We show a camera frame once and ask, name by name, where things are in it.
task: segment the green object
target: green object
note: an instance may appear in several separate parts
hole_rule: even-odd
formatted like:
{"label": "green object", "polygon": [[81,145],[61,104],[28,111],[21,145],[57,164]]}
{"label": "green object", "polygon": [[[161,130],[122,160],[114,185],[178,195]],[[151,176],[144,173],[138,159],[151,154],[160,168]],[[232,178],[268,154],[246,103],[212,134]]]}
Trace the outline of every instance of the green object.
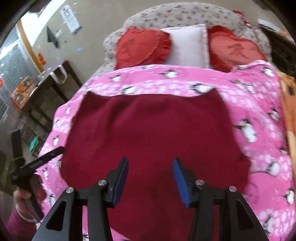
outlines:
{"label": "green object", "polygon": [[38,144],[38,137],[35,137],[33,141],[30,143],[29,150],[33,151]]}

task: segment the paper on wall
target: paper on wall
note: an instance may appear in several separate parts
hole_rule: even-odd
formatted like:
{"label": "paper on wall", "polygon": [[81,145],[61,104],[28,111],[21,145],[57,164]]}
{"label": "paper on wall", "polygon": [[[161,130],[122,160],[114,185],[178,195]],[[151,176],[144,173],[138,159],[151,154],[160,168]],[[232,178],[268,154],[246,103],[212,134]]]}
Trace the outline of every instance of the paper on wall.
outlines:
{"label": "paper on wall", "polygon": [[62,15],[63,20],[66,22],[70,32],[75,35],[81,29],[81,26],[70,6],[64,6],[60,13]]}

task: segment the white bag handle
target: white bag handle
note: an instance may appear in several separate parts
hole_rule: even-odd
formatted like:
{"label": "white bag handle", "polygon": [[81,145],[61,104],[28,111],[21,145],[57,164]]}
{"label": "white bag handle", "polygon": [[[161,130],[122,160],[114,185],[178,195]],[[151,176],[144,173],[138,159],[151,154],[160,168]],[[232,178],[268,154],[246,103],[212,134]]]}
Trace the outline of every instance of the white bag handle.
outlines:
{"label": "white bag handle", "polygon": [[66,79],[68,78],[68,74],[66,72],[66,70],[64,69],[64,66],[62,66],[61,64],[58,66],[59,69],[61,70],[63,76],[64,76],[64,80],[60,80],[56,74],[54,72],[50,72],[50,76],[54,79],[54,81],[57,83],[57,84],[63,84],[65,83]]}

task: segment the floral headboard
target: floral headboard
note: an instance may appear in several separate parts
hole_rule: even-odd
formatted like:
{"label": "floral headboard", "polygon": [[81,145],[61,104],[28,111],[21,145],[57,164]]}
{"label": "floral headboard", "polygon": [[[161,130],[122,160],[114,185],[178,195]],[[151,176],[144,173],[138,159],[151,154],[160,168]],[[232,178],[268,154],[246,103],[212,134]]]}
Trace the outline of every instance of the floral headboard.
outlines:
{"label": "floral headboard", "polygon": [[141,11],[128,18],[123,27],[105,38],[104,64],[93,74],[99,76],[114,70],[116,65],[116,43],[120,36],[131,27],[167,28],[191,26],[205,23],[207,27],[221,25],[232,30],[238,37],[252,40],[271,61],[271,48],[268,38],[258,28],[246,25],[244,20],[234,12],[225,8],[201,2],[168,3]]}

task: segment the person's hand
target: person's hand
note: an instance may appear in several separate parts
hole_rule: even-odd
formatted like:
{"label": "person's hand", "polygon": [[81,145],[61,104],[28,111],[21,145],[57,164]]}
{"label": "person's hand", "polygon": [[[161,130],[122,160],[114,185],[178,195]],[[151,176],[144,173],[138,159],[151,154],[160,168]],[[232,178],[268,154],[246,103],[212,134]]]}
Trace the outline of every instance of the person's hand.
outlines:
{"label": "person's hand", "polygon": [[[37,188],[36,188],[36,200],[39,204],[41,204],[43,202],[43,200],[46,198],[46,192],[43,189],[41,183],[41,177],[37,174],[34,174],[32,178],[36,178],[35,181],[38,182]],[[24,199],[29,199],[31,197],[31,193],[29,193],[26,190],[23,189],[17,189],[14,193],[13,193],[13,199],[15,200],[16,204],[18,205],[18,211],[20,212],[20,214],[27,218],[27,219],[33,219],[33,216],[30,212],[30,210],[28,209],[27,205],[24,202]]]}

